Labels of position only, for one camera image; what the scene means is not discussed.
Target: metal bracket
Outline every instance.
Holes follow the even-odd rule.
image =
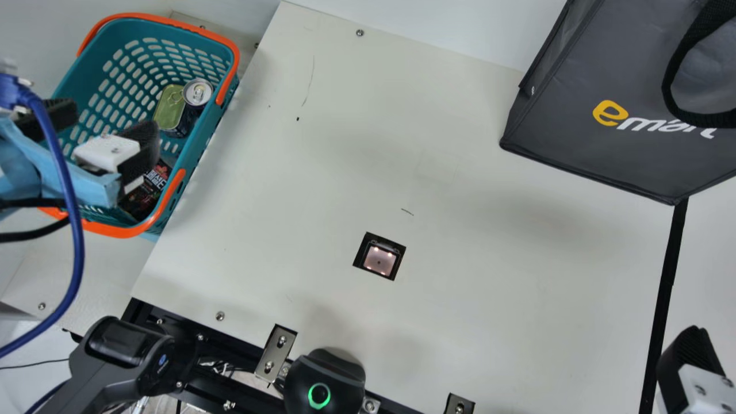
[[[361,405],[360,414],[378,414],[378,408],[381,407],[381,402],[377,399],[370,397],[363,398],[363,405]]]
[[[447,398],[447,406],[445,414],[473,414],[475,403],[469,399],[464,399],[455,394],[450,394]]]
[[[255,367],[254,374],[258,378],[273,384],[283,370],[284,362],[289,357],[289,352],[296,339],[296,332],[279,325],[274,326],[266,347],[263,349],[263,356]]]

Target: can lid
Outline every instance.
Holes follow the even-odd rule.
[[[210,102],[215,88],[212,84],[202,78],[195,78],[184,86],[184,100],[192,106],[204,106]]]
[[[161,98],[153,113],[153,120],[162,130],[173,130],[179,126],[186,102],[182,91],[182,85],[168,85],[161,92]]]

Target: black bag strap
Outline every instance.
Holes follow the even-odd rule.
[[[672,55],[670,64],[667,66],[665,79],[662,82],[662,94],[664,95],[667,109],[677,119],[700,128],[736,127],[736,108],[721,113],[695,113],[680,108],[672,96],[672,84],[687,53],[700,41],[711,35],[734,17],[736,17],[736,1],[708,1],[687,33],[685,33],[685,37],[682,38],[679,46],[677,46],[677,50]]]

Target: plastic shopping basket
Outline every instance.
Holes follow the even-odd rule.
[[[112,15],[89,32],[54,92],[54,97],[72,98],[81,111],[79,123],[59,135],[67,159],[94,136],[151,119],[168,84],[199,77],[212,82],[215,92],[187,138],[161,134],[162,158],[176,162],[153,212],[131,225],[130,216],[119,208],[80,206],[85,230],[120,238],[161,233],[238,86],[239,58],[232,41],[155,15]],[[66,216],[57,208],[42,210],[59,219]]]

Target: black product package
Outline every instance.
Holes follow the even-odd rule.
[[[159,160],[153,169],[144,175],[143,184],[123,197],[118,206],[137,221],[145,220],[161,198],[170,174],[171,167],[163,160]]]

